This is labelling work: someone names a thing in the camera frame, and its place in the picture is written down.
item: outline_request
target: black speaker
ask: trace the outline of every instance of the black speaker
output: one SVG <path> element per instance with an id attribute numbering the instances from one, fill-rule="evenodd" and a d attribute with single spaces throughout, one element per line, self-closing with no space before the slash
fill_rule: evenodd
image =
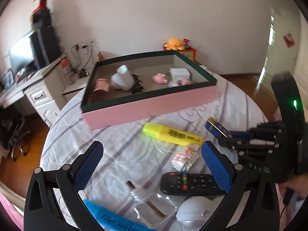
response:
<path id="1" fill-rule="evenodd" d="M 31 28 L 37 30 L 42 26 L 51 26 L 50 11 L 47 8 L 41 8 L 31 15 Z"/>
<path id="2" fill-rule="evenodd" d="M 33 56 L 34 56 L 34 64 L 37 69 L 41 69 L 45 67 L 47 64 L 44 60 L 41 46 L 38 41 L 39 40 L 38 34 L 36 33 L 36 31 L 33 31 L 32 34 L 29 36 L 29 38 L 30 38 L 30 44 L 31 44 Z"/>
<path id="3" fill-rule="evenodd" d="M 37 69 L 51 64 L 61 56 L 60 47 L 52 26 L 38 28 L 32 32 L 30 39 Z"/>

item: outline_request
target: office chair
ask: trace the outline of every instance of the office chair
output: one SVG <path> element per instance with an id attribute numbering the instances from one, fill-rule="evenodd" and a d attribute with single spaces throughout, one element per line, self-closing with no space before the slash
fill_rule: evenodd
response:
<path id="1" fill-rule="evenodd" d="M 22 149 L 22 140 L 30 131 L 24 130 L 25 119 L 13 105 L 0 112 L 0 143 L 11 151 L 13 161 L 16 161 L 14 151 L 16 148 L 25 156 L 27 152 Z"/>

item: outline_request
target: electrical outlet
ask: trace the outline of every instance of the electrical outlet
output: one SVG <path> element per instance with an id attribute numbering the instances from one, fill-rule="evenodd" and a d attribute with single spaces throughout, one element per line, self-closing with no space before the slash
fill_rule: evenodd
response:
<path id="1" fill-rule="evenodd" d="M 81 51 L 82 53 L 86 54 L 88 53 L 88 44 L 86 44 L 85 42 L 81 44 Z"/>

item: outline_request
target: metal screw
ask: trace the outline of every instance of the metal screw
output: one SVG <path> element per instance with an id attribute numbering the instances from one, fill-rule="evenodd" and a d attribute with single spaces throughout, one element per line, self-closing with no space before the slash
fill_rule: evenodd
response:
<path id="1" fill-rule="evenodd" d="M 63 169 L 63 170 L 69 170 L 69 169 L 70 169 L 70 164 L 64 164 L 64 165 L 62 166 L 62 169 Z"/>
<path id="2" fill-rule="evenodd" d="M 265 168 L 264 168 L 264 172 L 270 173 L 270 169 L 269 169 L 268 167 L 265 167 Z"/>
<path id="3" fill-rule="evenodd" d="M 235 167 L 236 170 L 242 170 L 243 169 L 243 166 L 241 164 L 235 164 L 234 167 Z"/>
<path id="4" fill-rule="evenodd" d="M 40 168 L 40 167 L 37 167 L 37 168 L 34 170 L 34 173 L 35 173 L 35 174 L 38 174 L 40 171 L 41 171 L 41 168 Z"/>

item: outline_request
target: drawer handle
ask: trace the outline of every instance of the drawer handle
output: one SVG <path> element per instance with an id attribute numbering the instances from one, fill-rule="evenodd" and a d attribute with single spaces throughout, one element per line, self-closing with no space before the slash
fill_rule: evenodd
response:
<path id="1" fill-rule="evenodd" d="M 41 94 L 41 96 L 39 96 L 39 97 L 34 97 L 34 100 L 36 101 L 36 100 L 38 100 L 38 99 L 40 99 L 42 97 L 43 97 L 43 94 Z"/>

